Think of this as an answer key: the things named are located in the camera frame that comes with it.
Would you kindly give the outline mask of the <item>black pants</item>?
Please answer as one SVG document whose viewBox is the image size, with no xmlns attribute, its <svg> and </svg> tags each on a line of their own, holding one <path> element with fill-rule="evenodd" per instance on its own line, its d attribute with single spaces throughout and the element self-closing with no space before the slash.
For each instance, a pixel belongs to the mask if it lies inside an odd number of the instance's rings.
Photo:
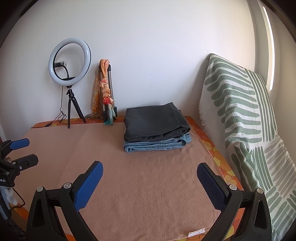
<svg viewBox="0 0 296 241">
<path fill-rule="evenodd" d="M 172 103 L 128 108 L 124 117 L 124 140 L 133 142 L 158 142 L 178 138 L 191 127 Z"/>
</svg>

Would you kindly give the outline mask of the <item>green striped pillow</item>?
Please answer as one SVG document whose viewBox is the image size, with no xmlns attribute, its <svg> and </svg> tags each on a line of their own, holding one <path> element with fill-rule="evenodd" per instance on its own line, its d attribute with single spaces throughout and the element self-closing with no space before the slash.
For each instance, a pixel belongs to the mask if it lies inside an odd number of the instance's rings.
<svg viewBox="0 0 296 241">
<path fill-rule="evenodd" d="M 295 221 L 295 164 L 283 140 L 237 137 L 225 145 L 244 190 L 265 193 L 273 240 L 281 240 Z"/>
</svg>

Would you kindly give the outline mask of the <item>orange floral scarf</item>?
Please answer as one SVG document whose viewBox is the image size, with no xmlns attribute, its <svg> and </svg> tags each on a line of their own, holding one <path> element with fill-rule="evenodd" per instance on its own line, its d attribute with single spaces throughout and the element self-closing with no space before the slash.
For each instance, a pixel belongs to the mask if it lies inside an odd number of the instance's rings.
<svg viewBox="0 0 296 241">
<path fill-rule="evenodd" d="M 89 119 L 103 120 L 104 125 L 111 126 L 117 118 L 117 107 L 114 104 L 111 65 L 108 59 L 101 59 L 98 74 L 93 86 L 92 113 Z"/>
</svg>

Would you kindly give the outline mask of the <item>folded blue jeans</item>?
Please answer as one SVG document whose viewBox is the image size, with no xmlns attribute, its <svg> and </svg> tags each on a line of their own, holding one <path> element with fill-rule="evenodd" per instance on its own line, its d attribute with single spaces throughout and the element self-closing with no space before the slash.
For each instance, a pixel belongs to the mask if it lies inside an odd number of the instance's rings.
<svg viewBox="0 0 296 241">
<path fill-rule="evenodd" d="M 178 138 L 170 138 L 164 141 L 157 142 L 134 142 L 123 145 L 127 153 L 142 152 L 142 151 L 166 151 L 180 149 L 192 141 L 190 133 L 186 133 Z"/>
</svg>

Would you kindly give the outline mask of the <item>green striped white cushion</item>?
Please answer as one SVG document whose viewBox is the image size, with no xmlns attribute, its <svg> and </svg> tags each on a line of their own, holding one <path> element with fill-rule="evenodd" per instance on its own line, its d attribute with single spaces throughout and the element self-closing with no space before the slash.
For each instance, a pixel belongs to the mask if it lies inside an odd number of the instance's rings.
<svg viewBox="0 0 296 241">
<path fill-rule="evenodd" d="M 207 135 L 239 180 L 226 141 L 247 137 L 265 142 L 278 134 L 262 76 L 213 53 L 209 55 L 199 112 Z"/>
</svg>

